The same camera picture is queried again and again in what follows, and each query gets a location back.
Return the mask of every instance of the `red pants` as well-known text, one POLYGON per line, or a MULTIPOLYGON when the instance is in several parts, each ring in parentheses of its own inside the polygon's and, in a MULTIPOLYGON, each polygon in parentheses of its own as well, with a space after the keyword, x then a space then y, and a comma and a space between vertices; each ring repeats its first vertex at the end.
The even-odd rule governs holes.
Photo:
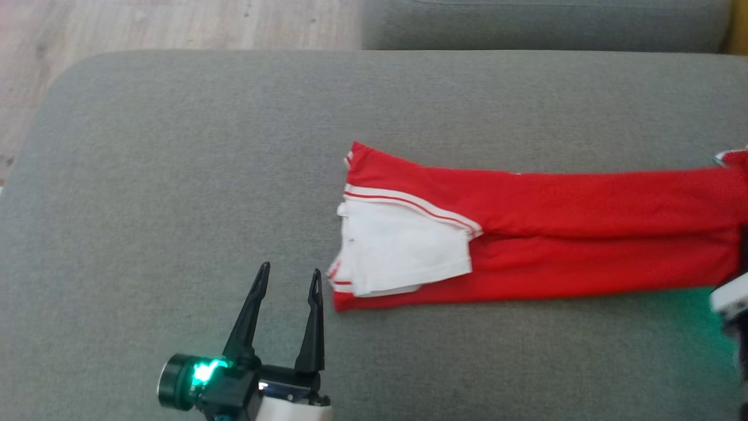
POLYGON ((479 227, 466 225, 471 273, 383 297, 334 284, 335 308, 717 285, 738 267, 747 157, 738 151, 725 167, 687 171, 513 174, 426 168, 354 143, 349 186, 403 192, 479 227))

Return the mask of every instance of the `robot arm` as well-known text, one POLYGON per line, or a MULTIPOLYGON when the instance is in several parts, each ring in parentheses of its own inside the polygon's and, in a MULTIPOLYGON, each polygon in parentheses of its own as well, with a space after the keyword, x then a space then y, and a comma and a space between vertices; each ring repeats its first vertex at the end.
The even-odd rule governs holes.
POLYGON ((325 368, 322 274, 314 270, 304 341, 294 368, 262 364, 252 341, 265 297, 270 263, 260 266, 222 358, 175 354, 164 366, 158 397, 162 407, 197 408, 208 421, 328 421, 332 408, 319 395, 325 368))
POLYGON ((712 291, 709 300, 712 310, 722 318, 725 334, 738 344, 744 391, 740 421, 748 421, 748 273, 712 291))

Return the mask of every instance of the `white stripe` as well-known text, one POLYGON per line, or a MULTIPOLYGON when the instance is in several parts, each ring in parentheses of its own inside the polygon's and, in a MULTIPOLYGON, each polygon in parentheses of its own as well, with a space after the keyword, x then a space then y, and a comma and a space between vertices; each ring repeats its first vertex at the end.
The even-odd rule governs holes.
POLYGON ((353 294, 353 285, 351 284, 337 284, 337 283, 331 283, 332 290, 335 292, 346 292, 348 294, 353 294))
POLYGON ((375 189, 372 187, 359 187, 359 186, 353 186, 351 184, 346 184, 346 192, 358 194, 358 195, 364 195, 364 196, 390 196, 395 199, 384 199, 384 198, 367 199, 367 198, 360 198, 360 197, 354 197, 354 196, 346 196, 346 199, 359 200, 359 201, 394 203, 397 205, 404 205, 421 213, 424 216, 434 219, 433 215, 429 215, 428 213, 423 212, 423 209, 426 209, 428 212, 433 213, 437 217, 456 219, 459 222, 462 222, 462 224, 464 225, 457 223, 455 221, 449 220, 449 219, 439 219, 439 222, 449 223, 449 224, 452 224, 454 226, 457 226, 463 229, 465 229, 465 225, 471 227, 473 229, 473 234, 471 236, 472 238, 479 237, 481 234, 483 234, 482 227, 480 226, 479 223, 463 215, 460 215, 459 213, 455 213, 455 212, 452 212, 446 209, 442 209, 438 206, 434 206, 431 202, 423 200, 422 198, 418 196, 413 196, 411 194, 407 194, 407 193, 400 192, 397 190, 375 189), (409 202, 413 202, 418 206, 410 205, 409 203, 402 202, 398 199, 404 199, 409 202))

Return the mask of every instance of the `folded clothing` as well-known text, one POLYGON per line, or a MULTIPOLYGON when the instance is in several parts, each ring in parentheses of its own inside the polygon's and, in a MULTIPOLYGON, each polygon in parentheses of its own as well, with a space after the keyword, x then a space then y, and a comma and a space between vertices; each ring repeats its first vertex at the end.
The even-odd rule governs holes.
POLYGON ((354 143, 337 310, 717 285, 738 267, 748 151, 621 174, 426 168, 354 143))

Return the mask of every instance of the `gray fabric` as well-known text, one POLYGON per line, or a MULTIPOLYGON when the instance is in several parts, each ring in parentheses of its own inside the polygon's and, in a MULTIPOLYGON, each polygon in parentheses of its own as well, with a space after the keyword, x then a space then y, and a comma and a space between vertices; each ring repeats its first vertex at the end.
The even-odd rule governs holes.
POLYGON ((716 52, 730 0, 363 0, 364 49, 716 52))
MULTIPOLYGON (((339 246, 354 139, 432 166, 711 165, 748 133, 748 60, 608 52, 129 52, 50 90, 0 196, 0 413, 161 410, 175 352, 221 352, 260 263, 255 346, 289 365, 339 246)), ((336 420, 732 420, 707 291, 336 314, 336 420)))

